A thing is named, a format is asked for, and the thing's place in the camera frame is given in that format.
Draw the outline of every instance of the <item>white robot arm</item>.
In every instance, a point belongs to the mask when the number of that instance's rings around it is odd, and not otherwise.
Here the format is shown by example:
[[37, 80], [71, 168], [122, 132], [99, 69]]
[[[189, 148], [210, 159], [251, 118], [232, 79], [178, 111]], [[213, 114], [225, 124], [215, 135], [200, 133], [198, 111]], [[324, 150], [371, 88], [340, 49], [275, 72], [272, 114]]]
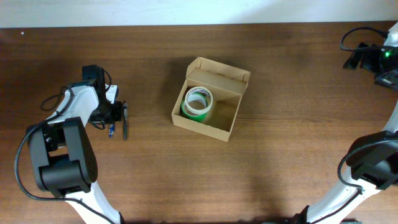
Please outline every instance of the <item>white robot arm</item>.
[[[370, 48], [361, 43], [357, 49], [343, 47], [344, 38], [359, 29], [372, 30], [387, 37], [384, 46]], [[353, 52], [344, 68], [355, 69], [358, 63], [362, 62], [363, 68], [375, 73], [375, 84], [397, 90], [397, 46], [398, 23], [389, 32], [369, 27], [355, 28], [341, 40], [341, 48]], [[366, 51], [364, 48], [373, 50], [373, 53], [364, 54]], [[361, 137], [353, 143], [348, 155], [340, 162], [339, 175], [345, 161], [348, 167], [339, 177], [338, 183], [319, 202], [307, 206], [301, 214], [296, 214], [291, 223], [340, 223], [367, 198], [396, 184], [398, 180], [398, 175], [395, 173], [398, 169], [398, 164], [395, 162], [398, 159], [397, 131], [398, 104], [382, 132]]]
[[[118, 87], [107, 86], [104, 73], [96, 65], [83, 67], [83, 81], [66, 87], [65, 97], [54, 114], [30, 136], [29, 151], [41, 190], [50, 191], [55, 198], [76, 199], [66, 202], [86, 223], [119, 224], [123, 217], [108, 203], [96, 181], [96, 159], [85, 132], [87, 122], [106, 124], [121, 120], [122, 104], [116, 101]], [[49, 152], [65, 146], [68, 154], [50, 156]]]

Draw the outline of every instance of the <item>wooden table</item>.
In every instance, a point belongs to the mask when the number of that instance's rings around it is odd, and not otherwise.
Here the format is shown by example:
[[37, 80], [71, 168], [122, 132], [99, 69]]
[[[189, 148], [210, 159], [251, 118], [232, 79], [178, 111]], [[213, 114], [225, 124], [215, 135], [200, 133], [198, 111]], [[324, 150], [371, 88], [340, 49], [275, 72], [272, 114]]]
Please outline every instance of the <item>wooden table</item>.
[[[97, 64], [129, 103], [129, 140], [86, 130], [98, 182], [129, 222], [236, 222], [291, 217], [337, 182], [336, 168], [358, 137], [380, 131], [398, 93], [364, 70], [342, 70], [341, 36], [393, 22], [227, 26], [79, 27], [0, 30], [0, 222], [82, 223], [63, 202], [38, 202], [19, 189], [13, 165], [28, 125], [62, 85]], [[369, 32], [347, 40], [381, 44]], [[187, 65], [202, 56], [252, 71], [228, 143], [172, 124]], [[28, 148], [21, 177], [34, 194]], [[350, 218], [396, 223], [398, 188], [361, 204]]]

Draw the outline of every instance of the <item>box lid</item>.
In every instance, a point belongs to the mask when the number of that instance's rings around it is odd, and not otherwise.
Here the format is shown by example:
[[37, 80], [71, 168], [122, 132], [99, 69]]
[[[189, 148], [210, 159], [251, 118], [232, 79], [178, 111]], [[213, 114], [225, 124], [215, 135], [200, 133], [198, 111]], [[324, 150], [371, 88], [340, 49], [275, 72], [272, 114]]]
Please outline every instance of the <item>box lid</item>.
[[196, 58], [187, 68], [187, 79], [243, 95], [248, 87], [250, 72], [215, 62]]

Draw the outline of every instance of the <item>masking tape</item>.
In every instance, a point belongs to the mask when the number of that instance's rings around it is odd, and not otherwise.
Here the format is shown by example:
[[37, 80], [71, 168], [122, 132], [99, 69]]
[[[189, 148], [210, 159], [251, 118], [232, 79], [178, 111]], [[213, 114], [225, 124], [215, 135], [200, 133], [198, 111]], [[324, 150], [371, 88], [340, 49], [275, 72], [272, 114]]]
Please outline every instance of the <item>masking tape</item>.
[[[193, 94], [190, 95], [190, 97], [187, 100], [187, 102], [190, 103], [190, 102], [193, 102], [193, 101], [198, 101], [201, 104], [203, 104], [204, 107], [207, 107], [206, 98], [200, 93], [193, 93]], [[199, 114], [199, 115], [192, 115], [192, 114], [188, 113], [187, 110], [186, 110], [186, 109], [188, 109], [187, 108], [187, 104], [185, 102], [186, 102], [185, 100], [182, 101], [181, 110], [189, 119], [191, 119], [193, 121], [200, 122], [200, 121], [203, 121], [206, 118], [207, 113]]]
[[[194, 93], [200, 93], [201, 95], [205, 95], [210, 99], [210, 103], [207, 103], [207, 106], [205, 109], [198, 110], [198, 109], [192, 108], [189, 105], [188, 100], [192, 97], [192, 95]], [[197, 114], [197, 115], [205, 114], [205, 113], [209, 112], [209, 110], [211, 109], [211, 106], [213, 106], [213, 95], [205, 87], [200, 87], [200, 86], [193, 87], [192, 89], [188, 90], [187, 94], [185, 95], [184, 103], [187, 106], [187, 109], [189, 110], [189, 112], [191, 112], [193, 114]]]

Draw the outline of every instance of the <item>cardboard box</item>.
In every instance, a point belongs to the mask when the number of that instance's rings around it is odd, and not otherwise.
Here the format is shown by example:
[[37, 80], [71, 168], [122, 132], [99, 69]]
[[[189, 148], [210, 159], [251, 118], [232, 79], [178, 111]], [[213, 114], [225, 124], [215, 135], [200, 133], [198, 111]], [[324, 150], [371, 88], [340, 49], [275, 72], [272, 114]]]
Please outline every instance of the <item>cardboard box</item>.
[[[187, 77], [172, 112], [173, 124], [207, 136], [228, 141], [250, 72], [206, 58], [196, 58], [187, 68]], [[201, 123], [182, 116], [181, 102], [195, 86], [211, 91], [213, 106]]]

